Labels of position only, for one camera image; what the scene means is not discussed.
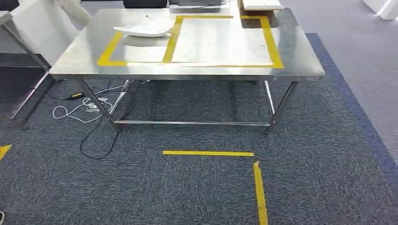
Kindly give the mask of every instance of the metal frame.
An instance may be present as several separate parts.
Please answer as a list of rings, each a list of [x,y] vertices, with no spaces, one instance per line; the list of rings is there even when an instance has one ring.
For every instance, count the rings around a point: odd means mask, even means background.
[[[13,25],[11,22],[12,20],[8,20],[7,22],[1,25],[1,28],[4,29],[26,53],[30,55],[40,65],[40,67],[42,67],[46,71],[45,74],[41,77],[41,79],[36,83],[34,88],[32,88],[29,91],[29,93],[25,96],[25,98],[22,100],[22,102],[20,102],[20,104],[11,114],[11,116],[6,116],[6,115],[3,116],[8,121],[15,122],[15,119],[21,112],[22,108],[32,98],[33,94],[36,92],[39,86],[44,82],[44,80],[50,75],[49,73],[50,67],[48,66],[48,63],[46,61],[42,61],[39,57],[37,57],[34,51],[29,47],[29,45],[11,29]]]
[[[129,88],[130,80],[126,80],[122,92],[120,93],[119,97],[117,98],[114,108],[111,112],[108,112],[98,98],[95,96],[94,92],[90,89],[90,87],[86,84],[84,80],[77,80],[83,91],[86,93],[88,97],[94,102],[94,104],[98,107],[99,111],[102,113],[104,117],[106,117],[113,128],[121,129],[125,124],[150,124],[150,125],[226,125],[226,126],[251,126],[251,127],[266,127],[266,132],[271,131],[271,129],[275,126],[278,118],[281,116],[283,109],[286,107],[286,104],[290,97],[293,95],[294,90],[298,86],[298,81],[293,81],[290,83],[285,95],[283,96],[281,102],[279,103],[278,107],[274,108],[274,103],[272,100],[271,91],[269,89],[269,85],[267,81],[264,81],[264,89],[267,95],[267,104],[269,108],[269,112],[271,115],[271,119],[269,123],[264,122],[237,122],[237,121],[227,121],[227,122],[197,122],[197,121],[147,121],[147,120],[114,120],[112,117],[113,113],[115,112],[116,108],[118,107],[120,101],[122,100],[123,96],[127,93]]]

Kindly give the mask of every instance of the metal table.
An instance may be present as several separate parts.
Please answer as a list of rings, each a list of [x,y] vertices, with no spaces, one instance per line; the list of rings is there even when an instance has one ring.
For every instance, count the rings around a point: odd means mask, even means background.
[[[126,37],[113,27],[171,20],[171,35]],[[247,12],[241,7],[220,9],[103,9],[78,35],[51,68],[57,79],[74,79],[112,126],[123,124],[243,125],[272,128],[299,82],[325,75],[303,30],[290,9]],[[264,83],[272,115],[263,122],[195,122],[114,120],[84,79],[242,80]],[[291,82],[276,107],[268,81]]]
[[[12,21],[13,16],[8,11],[0,11],[0,26],[4,29],[15,42],[29,55],[31,56],[39,65],[42,67],[46,72],[41,77],[41,79],[36,83],[34,88],[32,88],[26,97],[22,100],[22,102],[18,105],[18,107],[14,110],[11,116],[3,116],[3,118],[7,119],[10,122],[15,122],[16,117],[21,112],[22,108],[26,105],[26,103],[30,100],[39,86],[44,82],[44,80],[49,76],[49,69],[50,66],[48,62],[41,60],[37,55],[34,53],[32,48],[19,36],[19,33],[15,27],[14,22]]]

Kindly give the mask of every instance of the white cable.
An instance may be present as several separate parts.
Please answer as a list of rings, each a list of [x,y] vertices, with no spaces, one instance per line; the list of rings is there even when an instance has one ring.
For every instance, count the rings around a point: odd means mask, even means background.
[[[99,91],[99,92],[95,93],[95,95],[99,95],[99,94],[101,94],[101,93],[104,93],[104,92],[107,92],[107,91],[110,91],[110,90],[115,90],[115,89],[122,88],[122,87],[124,87],[124,85],[120,85],[120,86],[117,86],[117,87],[114,87],[114,88],[105,89],[105,90],[102,90],[102,91]],[[80,121],[80,122],[82,122],[82,123],[90,123],[90,122],[93,122],[93,121],[95,121],[95,120],[101,118],[102,115],[99,115],[99,116],[95,117],[94,119],[91,119],[91,120],[88,120],[88,121],[84,121],[84,120],[82,120],[82,119],[80,119],[80,118],[78,118],[78,117],[71,116],[71,114],[72,114],[74,111],[76,111],[77,109],[79,109],[80,107],[82,107],[82,106],[89,106],[89,105],[87,104],[87,102],[89,102],[90,100],[91,100],[90,98],[86,97],[85,99],[83,99],[83,103],[82,103],[81,105],[77,106],[76,108],[74,108],[74,109],[73,109],[72,111],[70,111],[70,112],[69,112],[68,109],[65,108],[64,106],[59,105],[59,106],[57,106],[57,107],[55,107],[55,108],[53,109],[53,117],[54,117],[54,119],[62,119],[62,118],[65,118],[65,117],[69,117],[69,118],[76,119],[76,120],[78,120],[78,121]],[[109,103],[107,100],[99,99],[99,101],[101,101],[101,102],[103,102],[103,103],[105,103],[105,104],[107,104],[107,105],[110,105],[110,108],[108,109],[108,112],[110,112],[111,110],[113,110],[113,107],[114,107],[113,104]],[[60,116],[60,117],[57,117],[57,116],[55,116],[55,111],[56,111],[57,109],[60,109],[60,108],[63,109],[63,110],[65,111],[65,115]]]

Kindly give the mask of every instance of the black chair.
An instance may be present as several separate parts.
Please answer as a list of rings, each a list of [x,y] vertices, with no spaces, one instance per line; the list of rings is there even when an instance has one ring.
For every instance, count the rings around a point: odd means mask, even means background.
[[[123,0],[126,8],[166,8],[167,0]]]
[[[19,6],[18,0],[0,0],[0,11],[11,12]]]

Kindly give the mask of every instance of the yellow tape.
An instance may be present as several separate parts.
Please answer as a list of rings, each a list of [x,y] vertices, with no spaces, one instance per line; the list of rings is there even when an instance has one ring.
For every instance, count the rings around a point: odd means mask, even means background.
[[[267,44],[269,56],[274,63],[273,68],[284,68],[282,59],[279,55],[278,48],[276,47],[274,36],[272,36],[271,26],[269,25],[268,17],[262,16],[260,18],[262,31],[264,33],[265,43]]]
[[[4,155],[8,152],[8,150],[11,148],[11,146],[12,146],[12,144],[0,147],[0,160],[3,159]]]
[[[111,42],[108,44],[101,57],[98,59],[97,64],[100,67],[125,67],[127,62],[125,61],[110,61],[111,55],[116,49],[117,44],[122,39],[123,34],[117,31]]]
[[[257,208],[259,211],[259,222],[260,225],[268,225],[267,205],[265,203],[264,186],[262,183],[262,175],[259,163],[260,162],[257,161],[253,164],[254,183],[256,186],[257,196]]]
[[[252,152],[236,151],[163,151],[163,155],[197,155],[197,156],[254,156]]]
[[[184,18],[182,16],[177,16],[174,22],[174,27],[171,31],[170,39],[168,40],[166,51],[163,56],[162,63],[171,63],[173,59],[174,50],[176,49],[178,36],[180,36],[181,26],[183,25]]]
[[[170,39],[168,40],[168,44],[166,47],[166,51],[164,53],[162,62],[139,62],[139,63],[172,63],[174,51],[176,49],[176,45],[178,42],[178,37],[180,35],[181,27],[184,19],[232,19],[234,18],[231,15],[178,15],[176,16],[176,20],[174,22],[174,27],[171,31]],[[284,68],[281,57],[279,55],[277,46],[275,44],[275,40],[272,36],[271,27],[269,25],[268,17],[266,16],[250,16],[250,15],[242,15],[241,19],[259,19],[261,23],[261,27],[263,30],[265,42],[267,44],[268,52],[271,57],[272,65],[218,65],[218,66],[195,66],[195,67],[221,67],[221,68]],[[100,56],[97,61],[98,66],[102,67],[126,67],[128,66],[127,61],[111,61],[110,57],[112,53],[115,51],[116,46],[122,39],[123,35],[121,32],[116,32],[115,36]]]

